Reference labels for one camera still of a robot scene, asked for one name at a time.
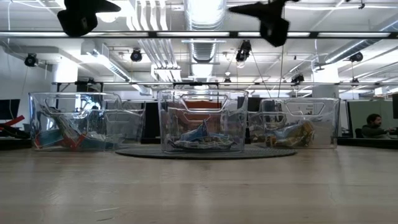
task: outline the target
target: fluorescent light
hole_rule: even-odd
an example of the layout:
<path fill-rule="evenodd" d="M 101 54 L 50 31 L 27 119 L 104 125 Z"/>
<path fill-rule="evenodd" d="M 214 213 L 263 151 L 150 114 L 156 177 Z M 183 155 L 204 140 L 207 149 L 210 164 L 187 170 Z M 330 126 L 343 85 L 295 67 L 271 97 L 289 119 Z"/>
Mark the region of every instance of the fluorescent light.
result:
<path fill-rule="evenodd" d="M 191 43 L 215 44 L 215 43 L 226 43 L 226 41 L 225 40 L 181 40 L 181 43 L 183 43 L 183 44 L 191 44 Z"/>
<path fill-rule="evenodd" d="M 9 32 L 3 31 L 0 32 L 0 37 L 3 38 L 19 38 L 19 37 L 27 37 L 27 38 L 67 38 L 69 36 L 64 32 Z M 147 32 L 90 32 L 84 35 L 84 37 L 148 37 Z"/>
<path fill-rule="evenodd" d="M 172 82 L 137 82 L 140 85 L 173 85 Z"/>
<path fill-rule="evenodd" d="M 158 37 L 227 37 L 229 32 L 158 32 Z"/>
<path fill-rule="evenodd" d="M 260 32 L 238 32 L 238 37 L 260 37 Z"/>
<path fill-rule="evenodd" d="M 128 82 L 104 82 L 104 85 L 130 85 Z"/>
<path fill-rule="evenodd" d="M 308 37 L 310 35 L 309 32 L 288 32 L 288 37 Z"/>
<path fill-rule="evenodd" d="M 388 37 L 389 32 L 321 32 L 319 37 Z"/>

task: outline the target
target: computer monitor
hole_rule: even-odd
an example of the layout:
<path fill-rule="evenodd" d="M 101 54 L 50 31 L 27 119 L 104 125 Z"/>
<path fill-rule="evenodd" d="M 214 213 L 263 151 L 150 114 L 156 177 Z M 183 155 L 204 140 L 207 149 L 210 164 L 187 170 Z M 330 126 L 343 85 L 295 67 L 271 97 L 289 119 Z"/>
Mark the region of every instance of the computer monitor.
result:
<path fill-rule="evenodd" d="M 0 120 L 17 118 L 20 100 L 0 100 Z"/>

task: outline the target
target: ceiling pipe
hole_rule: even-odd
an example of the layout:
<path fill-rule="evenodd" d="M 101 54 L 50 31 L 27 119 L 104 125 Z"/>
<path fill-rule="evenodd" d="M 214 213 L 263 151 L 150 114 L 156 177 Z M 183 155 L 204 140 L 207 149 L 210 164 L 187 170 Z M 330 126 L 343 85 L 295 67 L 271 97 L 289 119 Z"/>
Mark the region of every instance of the ceiling pipe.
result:
<path fill-rule="evenodd" d="M 153 30 L 158 31 L 159 27 L 157 26 L 157 19 L 156 19 L 156 3 L 155 0 L 149 0 L 150 3 L 150 26 L 152 26 Z M 166 49 L 165 43 L 163 39 L 160 40 L 156 40 L 156 42 L 162 47 L 162 50 L 164 52 L 164 55 L 166 56 L 167 59 L 167 65 L 165 64 L 164 67 L 168 67 L 168 68 L 172 68 L 173 67 L 173 62 L 172 59 L 170 58 L 170 55 Z"/>
<path fill-rule="evenodd" d="M 135 27 L 134 27 L 134 25 L 132 24 L 132 21 L 133 21 L 134 19 L 132 18 L 132 17 L 127 17 L 126 18 L 126 25 L 127 25 L 127 27 L 129 28 L 129 30 L 135 30 Z M 138 44 L 141 46 L 141 48 L 142 49 L 144 49 L 144 52 L 147 54 L 147 56 L 149 57 L 149 60 L 152 62 L 152 63 L 154 63 L 154 64 L 156 64 L 155 63 L 155 58 L 153 57 L 153 55 L 150 53 L 150 51 L 148 50 L 148 48 L 146 47 L 146 45 L 144 44 L 144 42 L 143 42 L 143 40 L 141 40 L 141 39 L 139 39 L 138 40 Z"/>
<path fill-rule="evenodd" d="M 390 17 L 388 20 L 384 21 L 383 23 L 379 24 L 377 26 L 376 31 L 379 32 L 396 32 L 398 30 L 398 14 Z M 350 43 L 340 47 L 336 51 L 329 53 L 323 61 L 325 63 L 320 63 L 321 65 L 323 64 L 332 64 L 339 62 L 341 60 L 344 60 L 361 50 L 364 50 L 367 47 L 370 47 L 376 43 L 378 43 L 380 40 L 377 39 L 367 39 L 367 40 L 353 40 Z M 301 66 L 295 68 L 296 70 L 299 71 L 304 71 L 307 70 L 311 67 L 311 65 L 308 65 L 308 63 L 303 63 Z"/>
<path fill-rule="evenodd" d="M 376 56 L 374 56 L 374 57 L 372 57 L 372 58 L 369 58 L 369 59 L 367 59 L 367 60 L 365 60 L 365 61 L 359 62 L 359 63 L 357 63 L 356 65 L 353 65 L 353 66 L 352 66 L 352 64 L 348 64 L 348 65 L 347 65 L 347 69 L 344 69 L 344 70 L 341 71 L 340 73 L 348 72 L 348 71 L 350 71 L 351 69 L 358 68 L 358 67 L 360 67 L 360 66 L 362 66 L 362 65 L 365 65 L 365 64 L 369 63 L 370 61 L 372 61 L 372 60 L 374 60 L 374 59 L 377 59 L 377 58 L 379 58 L 379 57 L 385 56 L 386 54 L 389 54 L 389 53 L 391 53 L 391 52 L 393 52 L 393 51 L 396 51 L 396 50 L 398 50 L 398 46 L 397 46 L 397 47 L 394 47 L 394 48 L 391 48 L 390 50 L 385 51 L 385 52 L 383 52 L 383 53 L 381 53 L 381 54 L 378 54 L 378 55 L 376 55 Z"/>
<path fill-rule="evenodd" d="M 187 30 L 220 30 L 226 12 L 226 0 L 184 0 Z M 195 62 L 211 62 L 215 59 L 216 43 L 191 43 L 190 51 Z M 196 77 L 209 77 L 212 65 L 192 65 Z"/>
<path fill-rule="evenodd" d="M 140 23 L 144 30 L 150 30 L 147 22 L 147 4 L 146 0 L 140 0 L 141 3 L 141 18 Z M 154 58 L 157 61 L 157 65 L 160 64 L 160 67 L 165 68 L 166 63 L 163 60 L 162 54 L 159 52 L 159 48 L 156 46 L 153 39 L 149 39 L 147 47 L 150 48 L 150 51 L 153 52 Z"/>
<path fill-rule="evenodd" d="M 162 30 L 168 30 L 167 23 L 166 23 L 166 3 L 165 0 L 159 1 L 160 5 L 160 26 Z M 173 68 L 179 68 L 177 65 L 177 60 L 175 59 L 175 54 L 173 50 L 173 46 L 170 39 L 165 39 L 165 49 L 164 51 L 168 52 L 168 56 L 170 56 L 170 61 L 173 64 Z"/>
<path fill-rule="evenodd" d="M 381 68 L 375 69 L 371 72 L 362 73 L 360 75 L 356 75 L 354 78 L 358 78 L 359 80 L 365 80 L 373 75 L 378 75 L 380 73 L 390 72 L 391 70 L 396 69 L 398 66 L 398 62 L 391 63 L 389 65 L 383 66 Z"/>
<path fill-rule="evenodd" d="M 138 30 L 141 31 L 141 25 L 138 21 L 138 14 L 136 11 L 136 0 L 130 0 L 131 5 L 131 17 L 126 18 L 126 25 L 130 30 Z M 139 45 L 142 49 L 144 49 L 145 53 L 148 55 L 149 60 L 155 65 L 157 68 L 161 68 L 161 62 L 156 58 L 154 51 L 147 39 L 140 39 L 138 40 Z"/>

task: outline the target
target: white wall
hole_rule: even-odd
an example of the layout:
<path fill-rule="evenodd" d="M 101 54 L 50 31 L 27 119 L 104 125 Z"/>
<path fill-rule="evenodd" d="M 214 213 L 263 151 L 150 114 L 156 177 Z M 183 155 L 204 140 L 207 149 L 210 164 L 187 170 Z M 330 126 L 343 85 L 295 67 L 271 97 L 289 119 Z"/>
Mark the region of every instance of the white wall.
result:
<path fill-rule="evenodd" d="M 23 127 L 23 123 L 29 123 L 28 93 L 50 91 L 52 73 L 47 72 L 45 79 L 44 69 L 28 68 L 22 60 L 6 54 L 0 47 L 0 78 L 0 100 L 21 99 L 18 116 L 23 115 L 25 120 L 15 127 Z"/>

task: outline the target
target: clear plastic bin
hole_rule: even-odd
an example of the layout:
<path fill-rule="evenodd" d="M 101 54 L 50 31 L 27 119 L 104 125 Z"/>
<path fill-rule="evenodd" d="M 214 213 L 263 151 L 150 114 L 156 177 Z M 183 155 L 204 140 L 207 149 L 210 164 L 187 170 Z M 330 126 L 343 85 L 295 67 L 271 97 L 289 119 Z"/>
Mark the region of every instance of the clear plastic bin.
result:
<path fill-rule="evenodd" d="M 161 90 L 164 152 L 242 151 L 248 93 L 238 90 Z"/>
<path fill-rule="evenodd" d="M 141 143 L 145 125 L 145 101 L 122 100 L 122 111 L 108 113 L 107 133 L 119 136 L 117 147 L 124 149 Z"/>
<path fill-rule="evenodd" d="M 261 147 L 335 148 L 340 99 L 278 98 L 249 112 L 252 144 Z"/>
<path fill-rule="evenodd" d="M 109 131 L 124 114 L 109 93 L 29 93 L 30 133 L 38 151 L 105 151 L 118 148 L 120 131 Z"/>

